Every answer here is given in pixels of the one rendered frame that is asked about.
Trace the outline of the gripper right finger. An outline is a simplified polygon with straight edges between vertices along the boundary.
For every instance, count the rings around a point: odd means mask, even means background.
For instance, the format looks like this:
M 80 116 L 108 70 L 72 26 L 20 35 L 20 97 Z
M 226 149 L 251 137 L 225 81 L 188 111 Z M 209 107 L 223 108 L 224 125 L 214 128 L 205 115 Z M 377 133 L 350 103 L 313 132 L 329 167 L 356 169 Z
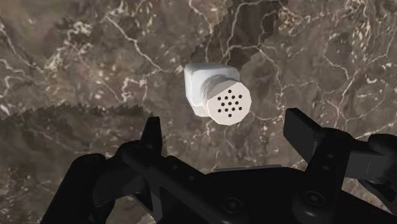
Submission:
M 397 224 L 397 136 L 360 141 L 297 108 L 286 110 L 283 135 L 307 167 L 294 178 L 282 224 Z M 345 178 L 358 180 L 387 210 L 344 192 Z

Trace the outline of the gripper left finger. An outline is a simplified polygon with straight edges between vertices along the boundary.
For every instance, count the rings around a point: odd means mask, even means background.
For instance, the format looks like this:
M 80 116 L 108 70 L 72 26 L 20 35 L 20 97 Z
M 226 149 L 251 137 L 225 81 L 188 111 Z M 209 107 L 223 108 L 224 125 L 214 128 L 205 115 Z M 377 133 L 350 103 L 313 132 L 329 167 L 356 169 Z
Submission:
M 91 153 L 68 168 L 40 224 L 106 224 L 116 200 L 133 196 L 156 224 L 217 224 L 207 197 L 188 186 L 191 168 L 163 157 L 160 119 L 147 119 L 139 140 L 123 143 L 114 156 Z

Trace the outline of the white salt shaker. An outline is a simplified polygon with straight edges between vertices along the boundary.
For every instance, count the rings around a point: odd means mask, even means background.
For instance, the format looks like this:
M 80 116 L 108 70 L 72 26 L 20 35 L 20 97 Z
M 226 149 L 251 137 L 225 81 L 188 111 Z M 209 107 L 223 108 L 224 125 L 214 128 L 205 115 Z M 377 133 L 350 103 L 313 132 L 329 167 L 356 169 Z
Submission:
M 189 63 L 184 76 L 186 98 L 195 115 L 230 126 L 249 113 L 251 94 L 236 68 L 219 63 Z

